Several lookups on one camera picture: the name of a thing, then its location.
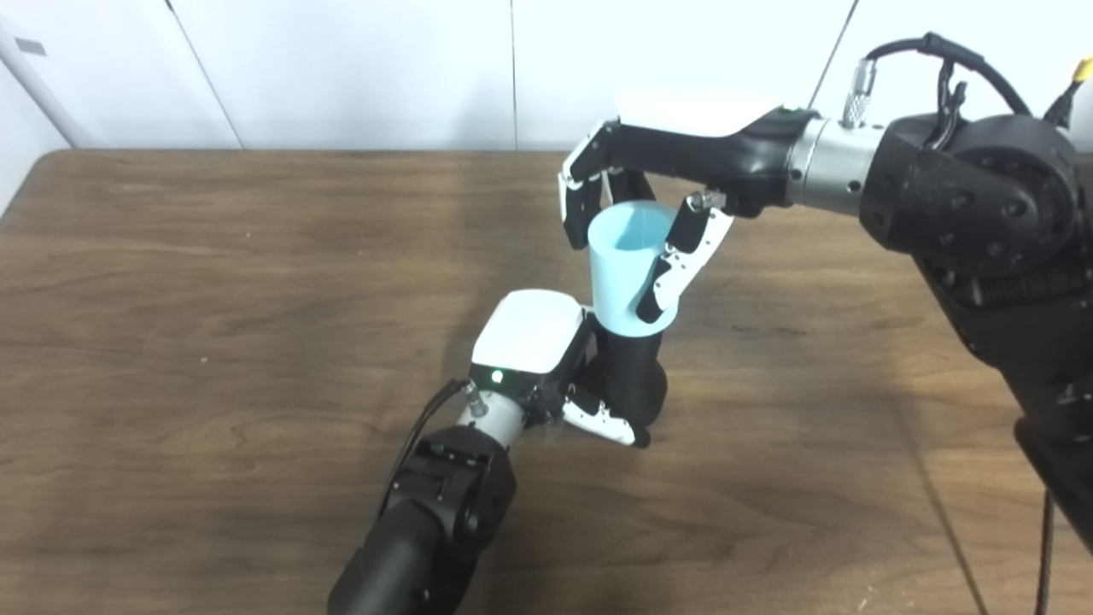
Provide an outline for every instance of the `screw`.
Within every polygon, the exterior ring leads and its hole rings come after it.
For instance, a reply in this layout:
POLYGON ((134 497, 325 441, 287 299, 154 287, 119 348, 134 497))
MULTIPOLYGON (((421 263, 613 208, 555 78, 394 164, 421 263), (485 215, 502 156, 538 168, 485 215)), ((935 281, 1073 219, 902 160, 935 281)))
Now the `screw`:
POLYGON ((960 192, 953 197, 953 206, 965 209, 971 206, 973 201, 975 201, 975 197, 971 192, 960 192))
POLYGON ((1029 211, 1029 205, 1023 200, 1011 200, 1002 206, 1002 213, 1009 217, 1020 217, 1029 211))
POLYGON ((1078 397, 1074 394, 1074 386, 1068 385, 1066 389, 1062 390, 1062 393, 1059 393, 1059 397, 1056 398, 1055 403, 1060 406, 1067 406, 1077 401, 1078 397))

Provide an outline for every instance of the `robotic hand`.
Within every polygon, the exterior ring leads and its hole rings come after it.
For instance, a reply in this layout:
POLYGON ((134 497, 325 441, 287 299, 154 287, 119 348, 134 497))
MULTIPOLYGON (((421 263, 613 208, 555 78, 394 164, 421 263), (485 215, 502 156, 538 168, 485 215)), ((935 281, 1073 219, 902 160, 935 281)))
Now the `robotic hand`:
MULTIPOLYGON (((621 445, 648 446, 643 428, 612 416, 593 393, 614 378, 595 369, 611 355, 604 333, 588 307, 561 292, 520 289, 502 299, 474 344, 470 378, 442 389, 414 426, 375 525, 330 593, 329 614, 454 613, 516 493, 508 450, 526 428, 565 422, 621 445), (597 354, 589 362, 592 339, 597 354), (418 440, 460 391, 467 405, 456 426, 418 440)), ((626 355, 623 374, 655 362, 626 355)))
MULTIPOLYGON (((965 347, 1004 377, 1023 412, 1019 443, 1093 552, 1093 227, 1077 153, 1057 130, 1091 74, 1088 58, 1036 119, 980 56, 928 34, 863 58, 839 120, 759 98, 689 97, 667 117, 623 99, 621 118, 599 125, 563 165, 563 225, 574 248, 586 247, 601 192, 654 199, 645 173, 706 186, 675 213, 634 307, 654 323, 733 216, 795 203, 858 216, 882 247, 915 259, 965 347), (877 60, 904 50, 943 60, 937 111, 867 126, 877 60), (964 120, 966 84, 950 88, 955 64, 986 78, 1013 114, 964 120)), ((515 495, 513 441, 564 421, 648 446, 645 427, 667 388, 659 345, 659 334, 607 331, 572 296, 509 294, 475 344, 470 379, 438 392, 414 426, 328 613, 454 613, 515 495), (460 390, 458 424, 419 441, 460 390)))
POLYGON ((838 120, 737 100, 739 128, 681 132, 642 109, 627 117, 621 100, 621 118, 596 127, 562 167, 563 225, 585 247, 601 186, 614 202, 651 199, 643 173, 706 186, 680 206, 653 269, 637 310, 649 322, 708 260, 728 216, 795 203, 856 215, 882 247, 914 258, 964 346, 1001 372, 1023 413, 1020 446, 1093 552, 1093 236, 1078 155, 1057 129, 1091 74, 1086 58, 1037 119, 980 56, 928 34, 863 58, 838 120), (904 50, 943 60, 938 109, 867 126, 877 60, 904 50), (985 76, 1013 113, 961 118, 955 64, 985 76))

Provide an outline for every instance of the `wood grain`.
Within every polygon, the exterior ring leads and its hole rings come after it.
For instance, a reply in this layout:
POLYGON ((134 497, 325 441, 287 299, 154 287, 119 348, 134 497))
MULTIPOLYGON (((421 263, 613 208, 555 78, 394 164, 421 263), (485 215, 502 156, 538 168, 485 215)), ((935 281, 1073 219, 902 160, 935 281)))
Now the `wood grain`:
MULTIPOLYGON (((496 301, 588 299, 561 157, 43 159, 0 221, 0 613, 322 613, 496 301)), ((855 220, 740 221, 666 335, 653 448, 529 433, 460 613, 1031 612, 1016 412, 931 300, 855 220)))

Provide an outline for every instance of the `light blue cup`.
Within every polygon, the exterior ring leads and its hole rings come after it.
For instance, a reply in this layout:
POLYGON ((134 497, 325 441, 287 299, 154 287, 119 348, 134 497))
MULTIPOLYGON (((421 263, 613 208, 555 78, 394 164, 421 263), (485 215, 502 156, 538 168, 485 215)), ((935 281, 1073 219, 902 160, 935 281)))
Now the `light blue cup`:
POLYGON ((665 331, 679 306, 649 324, 637 318, 637 301, 653 277, 653 263, 665 251, 675 211, 651 200, 634 200, 601 211, 588 226, 592 265, 592 309, 611 333, 646 338, 665 331))

